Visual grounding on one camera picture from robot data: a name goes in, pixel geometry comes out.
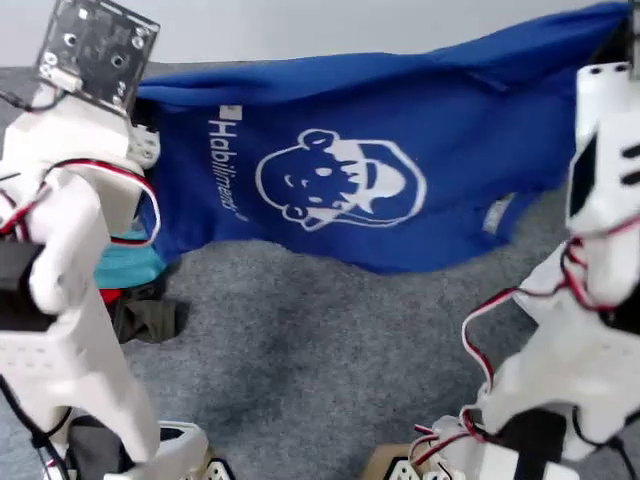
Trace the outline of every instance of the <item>circuit board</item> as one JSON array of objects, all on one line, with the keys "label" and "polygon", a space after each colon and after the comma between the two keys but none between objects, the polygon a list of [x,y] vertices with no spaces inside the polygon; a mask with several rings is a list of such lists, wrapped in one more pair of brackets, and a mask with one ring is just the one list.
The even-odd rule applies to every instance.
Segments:
[{"label": "circuit board", "polygon": [[48,81],[56,71],[80,78],[73,95],[127,114],[159,31],[109,0],[57,0],[36,68]]}]

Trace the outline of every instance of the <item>red fabric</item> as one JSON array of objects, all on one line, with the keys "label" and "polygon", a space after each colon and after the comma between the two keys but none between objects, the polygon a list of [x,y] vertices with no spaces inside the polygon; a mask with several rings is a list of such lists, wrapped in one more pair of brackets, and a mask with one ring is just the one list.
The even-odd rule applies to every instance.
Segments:
[{"label": "red fabric", "polygon": [[102,295],[102,300],[104,300],[105,305],[109,305],[111,302],[115,302],[118,298],[122,296],[122,289],[113,288],[113,289],[102,289],[100,290],[100,295]]}]

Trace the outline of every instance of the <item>cartoon face logo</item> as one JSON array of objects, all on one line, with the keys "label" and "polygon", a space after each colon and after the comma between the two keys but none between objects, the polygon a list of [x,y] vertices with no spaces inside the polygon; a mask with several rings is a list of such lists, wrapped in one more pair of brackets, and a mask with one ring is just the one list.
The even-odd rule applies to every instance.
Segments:
[{"label": "cartoon face logo", "polygon": [[308,232],[335,222],[391,227],[416,215],[427,193],[422,172],[394,142],[344,140],[319,129],[262,159],[256,185]]}]

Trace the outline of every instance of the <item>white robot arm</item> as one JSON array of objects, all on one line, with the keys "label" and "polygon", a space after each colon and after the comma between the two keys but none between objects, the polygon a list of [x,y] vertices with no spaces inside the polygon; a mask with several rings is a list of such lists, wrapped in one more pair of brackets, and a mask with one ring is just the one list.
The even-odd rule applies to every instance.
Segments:
[{"label": "white robot arm", "polygon": [[[636,17],[637,10],[632,29],[640,28]],[[602,446],[621,450],[617,435],[640,409],[640,82],[634,65],[579,72],[579,154],[571,165],[566,221],[571,238],[523,287],[501,292],[468,319],[518,295],[539,328],[495,375],[464,339],[487,383],[460,419],[434,425],[430,450],[411,458],[427,464],[424,478],[570,480],[577,474],[561,459],[580,461]]]},{"label": "white robot arm", "polygon": [[[3,95],[27,112],[7,129],[0,162],[0,390],[52,457],[51,480],[227,478],[199,427],[158,422],[93,277],[141,192],[158,223],[139,243],[160,228],[143,176],[158,134],[128,115],[158,30],[107,0],[58,0],[38,60],[41,106]],[[77,441],[108,431],[115,447],[88,450],[89,465],[70,450],[76,430]],[[110,448],[115,457],[96,466],[91,455]]]}]

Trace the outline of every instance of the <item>blue shirt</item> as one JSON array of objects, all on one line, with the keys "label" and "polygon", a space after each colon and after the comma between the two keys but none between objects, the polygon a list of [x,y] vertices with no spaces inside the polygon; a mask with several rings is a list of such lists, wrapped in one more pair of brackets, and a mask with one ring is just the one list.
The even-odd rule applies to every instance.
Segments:
[{"label": "blue shirt", "polygon": [[[424,55],[338,55],[149,79],[161,256],[262,239],[376,272],[509,240],[573,155],[575,77],[609,3]],[[153,213],[141,209],[150,227]]]}]

